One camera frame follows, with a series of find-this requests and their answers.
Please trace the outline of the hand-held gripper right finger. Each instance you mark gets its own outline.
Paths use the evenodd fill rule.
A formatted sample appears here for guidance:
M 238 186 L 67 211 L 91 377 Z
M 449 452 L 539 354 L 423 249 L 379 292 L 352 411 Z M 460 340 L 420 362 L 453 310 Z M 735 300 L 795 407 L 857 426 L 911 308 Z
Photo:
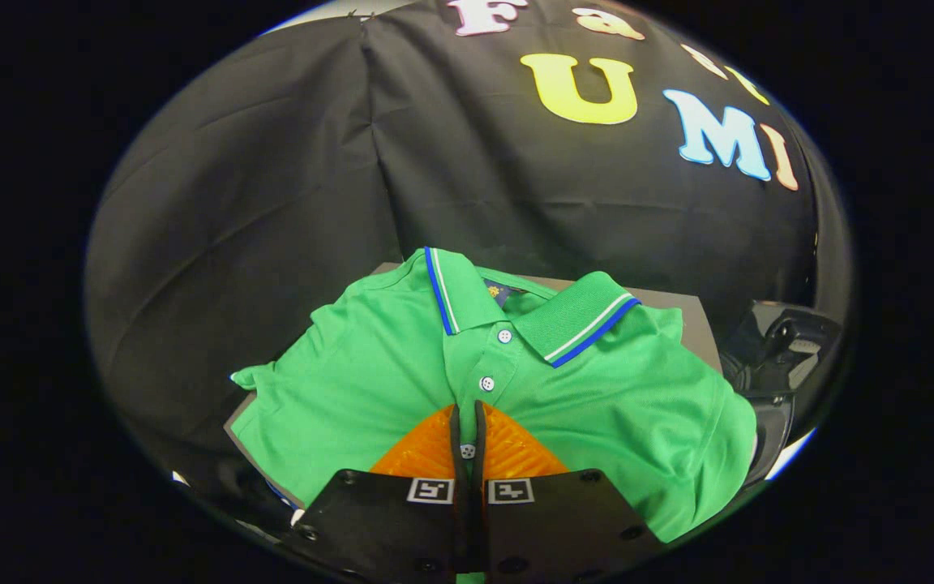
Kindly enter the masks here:
M 571 472 L 523 427 L 475 403 L 474 546 L 488 583 L 599 583 L 665 544 L 604 470 Z

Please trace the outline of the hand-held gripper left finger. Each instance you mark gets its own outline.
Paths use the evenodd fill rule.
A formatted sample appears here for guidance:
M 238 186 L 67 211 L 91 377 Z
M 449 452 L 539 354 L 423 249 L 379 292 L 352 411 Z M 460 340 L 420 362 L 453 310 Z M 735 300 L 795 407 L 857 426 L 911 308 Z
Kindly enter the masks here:
M 459 408 L 401 437 L 370 470 L 338 470 L 279 548 L 351 583 L 453 583 L 472 569 Z

